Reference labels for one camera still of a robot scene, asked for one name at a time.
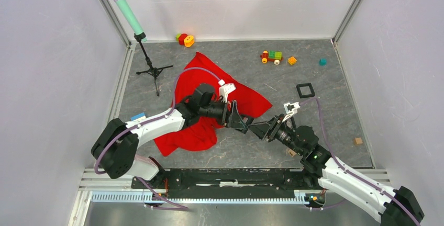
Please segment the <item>red garment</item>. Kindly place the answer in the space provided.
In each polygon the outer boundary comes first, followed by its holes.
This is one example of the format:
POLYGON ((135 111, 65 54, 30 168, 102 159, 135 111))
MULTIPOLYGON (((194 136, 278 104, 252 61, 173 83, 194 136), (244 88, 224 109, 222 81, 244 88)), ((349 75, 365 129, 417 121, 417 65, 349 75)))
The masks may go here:
MULTIPOLYGON (((174 90, 175 103, 191 95, 201 83, 211 85, 219 96, 219 80, 234 83, 236 90, 229 94, 229 100, 236 100, 240 114, 259 118, 268 111, 272 104, 252 88, 245 86, 218 67, 206 55, 197 52, 195 57, 185 67, 193 70, 182 73, 174 90)), ((188 151, 208 150, 217 143, 215 119, 200 118, 197 124, 178 132, 172 132, 154 139, 156 146, 163 156, 170 155, 176 149, 188 151)))

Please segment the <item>black square frame box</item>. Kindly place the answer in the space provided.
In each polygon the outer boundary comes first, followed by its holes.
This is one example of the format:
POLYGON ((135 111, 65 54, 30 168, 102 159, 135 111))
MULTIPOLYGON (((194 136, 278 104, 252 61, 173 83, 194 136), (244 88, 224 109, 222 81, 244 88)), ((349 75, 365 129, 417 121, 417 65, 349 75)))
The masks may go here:
POLYGON ((242 121, 244 123, 244 126, 242 129, 240 129, 240 132, 242 132, 243 134, 246 134, 249 130, 249 126, 253 123, 254 118, 250 117, 250 116, 241 116, 242 117, 242 121))

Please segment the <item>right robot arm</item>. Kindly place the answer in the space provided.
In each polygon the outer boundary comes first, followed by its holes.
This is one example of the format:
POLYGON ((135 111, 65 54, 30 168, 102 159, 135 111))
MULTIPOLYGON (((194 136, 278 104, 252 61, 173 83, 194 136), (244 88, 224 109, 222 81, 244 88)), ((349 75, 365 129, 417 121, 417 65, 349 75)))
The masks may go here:
POLYGON ((356 171, 319 145, 309 126, 289 127, 283 116, 248 125, 259 139, 280 141, 300 155, 306 187, 333 191, 358 206, 380 225, 420 225, 425 214, 413 192, 396 189, 356 171))

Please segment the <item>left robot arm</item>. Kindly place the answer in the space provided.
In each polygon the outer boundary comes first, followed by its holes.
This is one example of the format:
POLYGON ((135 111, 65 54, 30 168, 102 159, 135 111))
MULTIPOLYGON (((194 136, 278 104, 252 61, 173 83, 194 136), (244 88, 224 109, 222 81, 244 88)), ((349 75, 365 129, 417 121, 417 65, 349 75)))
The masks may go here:
POLYGON ((107 174, 111 179, 128 174, 144 179, 152 188, 160 187, 164 183, 160 165, 151 157, 138 156, 138 148, 163 135, 189 128, 201 117, 246 133, 253 118, 240 114, 237 102, 228 99, 235 89, 233 83, 224 84, 215 94, 211 85, 201 84, 191 95, 160 114, 139 121, 111 120, 91 149, 96 159, 96 174, 107 174))

